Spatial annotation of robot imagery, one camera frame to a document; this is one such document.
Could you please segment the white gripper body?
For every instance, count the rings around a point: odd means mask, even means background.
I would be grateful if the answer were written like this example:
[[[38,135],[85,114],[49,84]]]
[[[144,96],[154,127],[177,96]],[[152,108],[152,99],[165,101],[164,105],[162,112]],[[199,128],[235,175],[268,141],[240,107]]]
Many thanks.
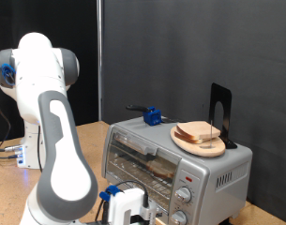
[[[127,189],[116,195],[115,225],[141,225],[145,222],[144,192]]]

